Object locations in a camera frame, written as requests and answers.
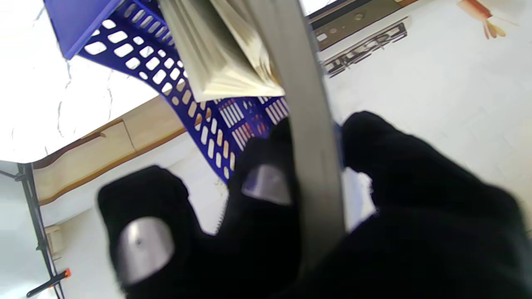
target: blue desk organizer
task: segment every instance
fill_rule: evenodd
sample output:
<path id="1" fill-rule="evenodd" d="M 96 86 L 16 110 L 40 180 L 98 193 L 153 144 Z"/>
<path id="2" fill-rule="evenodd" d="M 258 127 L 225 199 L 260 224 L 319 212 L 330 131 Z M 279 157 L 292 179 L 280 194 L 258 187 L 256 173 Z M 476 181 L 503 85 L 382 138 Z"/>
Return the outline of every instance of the blue desk organizer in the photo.
<path id="1" fill-rule="evenodd" d="M 196 103 L 155 1 L 45 0 L 63 56 L 79 54 L 134 76 L 172 106 L 211 168 L 225 182 L 251 137 L 267 137 L 288 116 L 283 97 Z"/>

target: white tiled floor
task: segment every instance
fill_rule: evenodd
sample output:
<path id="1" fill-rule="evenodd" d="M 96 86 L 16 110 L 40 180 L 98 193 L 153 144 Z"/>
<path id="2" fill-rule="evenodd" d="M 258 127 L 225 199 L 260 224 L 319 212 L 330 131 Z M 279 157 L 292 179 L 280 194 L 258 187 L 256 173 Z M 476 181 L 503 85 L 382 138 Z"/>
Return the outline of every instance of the white tiled floor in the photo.
<path id="1" fill-rule="evenodd" d="M 376 112 L 507 188 L 530 221 L 531 6 L 513 17 L 520 28 L 501 23 L 508 36 L 486 40 L 454 2 L 434 1 L 412 13 L 408 37 L 329 79 L 331 98 L 343 118 Z"/>

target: black metal bar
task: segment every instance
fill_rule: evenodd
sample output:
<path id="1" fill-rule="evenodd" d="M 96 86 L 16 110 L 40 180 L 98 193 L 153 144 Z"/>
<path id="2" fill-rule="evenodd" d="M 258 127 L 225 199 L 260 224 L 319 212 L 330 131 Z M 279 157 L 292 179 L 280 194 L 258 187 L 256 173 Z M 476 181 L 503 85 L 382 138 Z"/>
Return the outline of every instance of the black metal bar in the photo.
<path id="1" fill-rule="evenodd" d="M 48 239 L 44 231 L 43 219 L 40 214 L 39 201 L 37 199 L 37 192 L 35 190 L 35 183 L 33 177 L 33 170 L 31 164 L 17 164 L 19 168 L 19 177 L 21 178 L 22 188 L 24 189 L 24 195 L 26 196 L 26 202 L 28 203 L 28 209 L 31 215 L 31 221 L 33 222 L 35 235 L 37 237 L 37 248 L 36 250 L 41 251 L 43 255 L 44 263 L 46 264 L 46 269 L 50 278 L 56 276 L 57 270 L 55 268 L 54 262 L 52 260 L 52 255 L 50 254 L 48 248 Z M 55 295 L 59 299 L 64 299 L 63 288 L 61 283 L 58 283 L 59 292 L 57 291 L 56 286 L 54 286 Z"/>
<path id="2" fill-rule="evenodd" d="M 5 175 L 5 176 L 10 177 L 12 179 L 17 177 L 16 175 L 12 175 L 9 172 L 5 172 L 5 171 L 2 171 L 2 170 L 0 170 L 0 175 Z"/>
<path id="3" fill-rule="evenodd" d="M 30 297 L 33 297 L 37 294 L 39 294 L 40 292 L 46 290 L 47 288 L 50 288 L 50 287 L 53 287 L 57 284 L 60 283 L 61 279 L 65 279 L 65 278 L 68 278 L 70 277 L 70 270 L 69 269 L 66 269 L 64 270 L 63 272 L 59 273 L 58 275 L 50 278 L 49 281 L 43 283 L 42 285 L 34 288 L 33 290 L 29 291 L 27 294 L 26 294 L 26 298 L 30 298 Z"/>

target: white surface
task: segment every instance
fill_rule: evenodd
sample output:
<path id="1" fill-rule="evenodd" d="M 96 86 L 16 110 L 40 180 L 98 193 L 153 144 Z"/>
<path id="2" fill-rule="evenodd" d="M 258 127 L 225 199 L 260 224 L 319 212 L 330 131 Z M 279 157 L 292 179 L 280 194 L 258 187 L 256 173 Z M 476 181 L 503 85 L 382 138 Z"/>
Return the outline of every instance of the white surface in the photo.
<path id="1" fill-rule="evenodd" d="M 40 210 L 43 215 L 44 226 L 63 222 L 93 207 L 96 203 L 99 189 L 107 183 L 153 164 L 167 168 L 196 151 L 198 149 L 192 138 L 188 133 L 185 133 L 115 167 L 96 179 L 67 192 L 55 201 L 42 206 Z"/>
<path id="2" fill-rule="evenodd" d="M 336 0 L 300 0 L 301 8 L 305 15 L 309 15 Z"/>
<path id="3" fill-rule="evenodd" d="M 212 171 L 198 149 L 167 167 L 187 186 L 189 200 L 203 231 L 215 234 L 227 201 L 227 187 Z"/>
<path id="4" fill-rule="evenodd" d="M 0 170 L 16 174 L 14 163 L 0 162 Z M 0 298 L 22 299 L 50 279 L 40 251 L 22 183 L 0 175 Z M 37 299 L 54 298 L 47 290 Z"/>
<path id="5" fill-rule="evenodd" d="M 42 0 L 0 5 L 0 160 L 33 162 L 157 95 L 123 73 L 62 57 Z"/>
<path id="6" fill-rule="evenodd" d="M 55 264 L 72 272 L 61 282 L 65 298 L 125 298 L 114 274 L 107 232 L 97 208 L 61 224 L 61 233 L 65 250 Z"/>
<path id="7" fill-rule="evenodd" d="M 369 110 L 422 137 L 532 219 L 532 3 L 492 6 L 521 27 L 501 24 L 508 36 L 491 40 L 455 2 L 425 3 L 406 38 L 327 80 L 331 100 L 344 119 Z"/>

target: black glove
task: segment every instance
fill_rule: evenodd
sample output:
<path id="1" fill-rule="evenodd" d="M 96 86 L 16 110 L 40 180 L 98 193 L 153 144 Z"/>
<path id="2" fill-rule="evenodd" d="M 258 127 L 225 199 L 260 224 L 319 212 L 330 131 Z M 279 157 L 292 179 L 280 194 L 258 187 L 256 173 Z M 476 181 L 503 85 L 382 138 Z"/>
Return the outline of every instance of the black glove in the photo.
<path id="1" fill-rule="evenodd" d="M 272 165 L 285 175 L 292 205 L 278 205 L 245 196 L 242 186 L 250 171 Z M 233 296 L 263 298 L 293 282 L 300 264 L 298 190 L 288 120 L 269 139 L 252 138 L 236 161 L 228 182 L 229 199 L 216 239 L 230 261 Z"/>
<path id="2" fill-rule="evenodd" d="M 150 277 L 126 285 L 127 298 L 189 298 L 217 294 L 209 288 L 217 281 L 211 269 L 219 267 L 211 252 L 213 237 L 202 232 L 188 202 L 183 182 L 166 169 L 151 166 L 104 186 L 98 205 L 109 235 L 111 261 L 117 271 L 118 240 L 131 221 L 157 217 L 172 232 L 175 252 L 169 263 Z"/>

